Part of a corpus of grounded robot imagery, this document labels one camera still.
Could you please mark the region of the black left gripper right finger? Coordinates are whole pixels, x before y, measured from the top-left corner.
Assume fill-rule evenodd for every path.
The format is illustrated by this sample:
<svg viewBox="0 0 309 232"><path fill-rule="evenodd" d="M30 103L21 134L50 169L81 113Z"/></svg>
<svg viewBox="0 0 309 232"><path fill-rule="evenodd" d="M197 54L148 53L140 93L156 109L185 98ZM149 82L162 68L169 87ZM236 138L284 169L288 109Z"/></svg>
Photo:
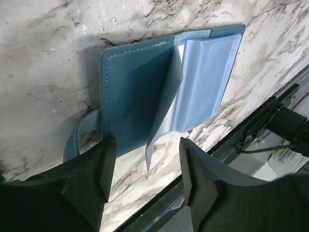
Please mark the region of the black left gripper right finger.
<svg viewBox="0 0 309 232"><path fill-rule="evenodd" d="M179 154L194 231L308 231L307 174L267 182L227 166L188 138L180 139Z"/></svg>

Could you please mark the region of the blue leather card holder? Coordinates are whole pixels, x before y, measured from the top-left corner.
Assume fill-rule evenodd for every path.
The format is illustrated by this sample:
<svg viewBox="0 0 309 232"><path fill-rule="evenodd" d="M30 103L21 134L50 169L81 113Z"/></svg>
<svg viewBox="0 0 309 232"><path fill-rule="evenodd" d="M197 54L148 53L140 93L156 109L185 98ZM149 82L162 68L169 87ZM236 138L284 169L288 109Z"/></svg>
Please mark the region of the blue leather card holder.
<svg viewBox="0 0 309 232"><path fill-rule="evenodd" d="M219 109L246 26L184 31L104 49L99 58L100 108L71 133L64 161L80 155L80 136L115 137L117 155L141 146L150 166L154 143L187 132Z"/></svg>

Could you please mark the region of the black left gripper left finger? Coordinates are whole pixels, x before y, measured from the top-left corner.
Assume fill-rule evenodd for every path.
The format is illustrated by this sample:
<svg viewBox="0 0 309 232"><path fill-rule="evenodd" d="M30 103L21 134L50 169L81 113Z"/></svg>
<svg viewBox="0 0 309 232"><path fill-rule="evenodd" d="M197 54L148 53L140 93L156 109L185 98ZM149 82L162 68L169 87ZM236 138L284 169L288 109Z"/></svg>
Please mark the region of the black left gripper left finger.
<svg viewBox="0 0 309 232"><path fill-rule="evenodd" d="M116 153L116 139L107 138L50 170L24 181L1 183L1 231L99 231Z"/></svg>

